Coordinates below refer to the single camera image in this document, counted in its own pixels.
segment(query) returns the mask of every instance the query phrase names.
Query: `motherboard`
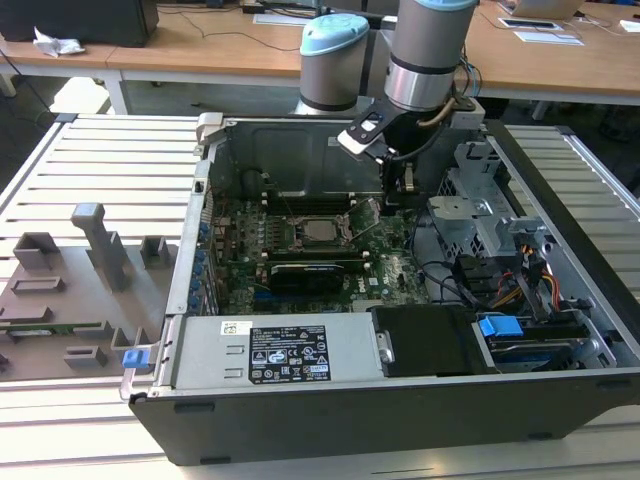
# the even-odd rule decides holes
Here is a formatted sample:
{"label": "motherboard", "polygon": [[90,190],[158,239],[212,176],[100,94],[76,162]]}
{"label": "motherboard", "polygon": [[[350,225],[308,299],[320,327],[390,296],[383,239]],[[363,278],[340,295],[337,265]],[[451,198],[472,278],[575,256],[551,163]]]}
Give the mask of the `motherboard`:
{"label": "motherboard", "polygon": [[365,312],[428,303],[409,250],[413,210],[373,197],[215,199],[210,244],[219,313]]}

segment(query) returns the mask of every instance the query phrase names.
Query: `blue drive latch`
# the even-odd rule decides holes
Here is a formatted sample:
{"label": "blue drive latch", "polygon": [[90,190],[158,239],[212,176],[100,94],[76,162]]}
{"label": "blue drive latch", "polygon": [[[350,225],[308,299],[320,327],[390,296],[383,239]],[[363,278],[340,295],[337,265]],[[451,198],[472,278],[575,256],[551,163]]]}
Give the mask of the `blue drive latch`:
{"label": "blue drive latch", "polygon": [[521,337],[524,331],[518,319],[511,315],[487,315],[478,322],[485,337]]}
{"label": "blue drive latch", "polygon": [[127,350],[122,357],[122,366],[124,368],[149,368],[151,363],[151,349],[149,348],[133,348]]}

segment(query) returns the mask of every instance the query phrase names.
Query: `power supply label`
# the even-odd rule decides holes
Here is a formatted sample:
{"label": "power supply label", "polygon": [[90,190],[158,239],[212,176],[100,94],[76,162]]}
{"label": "power supply label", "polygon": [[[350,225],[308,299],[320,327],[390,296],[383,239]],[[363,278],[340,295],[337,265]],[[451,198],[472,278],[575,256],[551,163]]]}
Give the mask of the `power supply label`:
{"label": "power supply label", "polygon": [[256,385],[331,380],[324,325],[252,328],[249,380]]}

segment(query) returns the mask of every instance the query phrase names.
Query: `laptop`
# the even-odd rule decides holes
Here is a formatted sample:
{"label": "laptop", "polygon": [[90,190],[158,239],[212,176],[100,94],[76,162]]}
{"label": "laptop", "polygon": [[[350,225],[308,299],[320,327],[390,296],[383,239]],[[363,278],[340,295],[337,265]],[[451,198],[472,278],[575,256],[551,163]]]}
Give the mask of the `laptop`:
{"label": "laptop", "polygon": [[514,17],[567,20],[585,0],[501,0],[500,6]]}

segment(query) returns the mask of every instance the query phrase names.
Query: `paper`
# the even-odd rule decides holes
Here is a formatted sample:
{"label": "paper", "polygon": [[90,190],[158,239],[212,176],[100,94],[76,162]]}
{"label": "paper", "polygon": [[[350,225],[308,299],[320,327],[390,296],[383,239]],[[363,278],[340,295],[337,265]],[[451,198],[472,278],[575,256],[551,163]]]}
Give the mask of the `paper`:
{"label": "paper", "polygon": [[630,22],[629,20],[620,20],[620,26],[629,33],[640,33],[640,22]]}
{"label": "paper", "polygon": [[556,45],[584,45],[580,40],[572,35],[561,33],[542,33],[542,32],[513,32],[523,42],[532,43],[552,43]]}
{"label": "paper", "polygon": [[33,29],[36,34],[36,39],[33,44],[46,55],[58,58],[59,55],[68,55],[71,53],[82,53],[84,48],[80,46],[78,40],[72,38],[65,38],[59,40],[57,38],[50,37],[44,33],[40,33],[37,28]]}

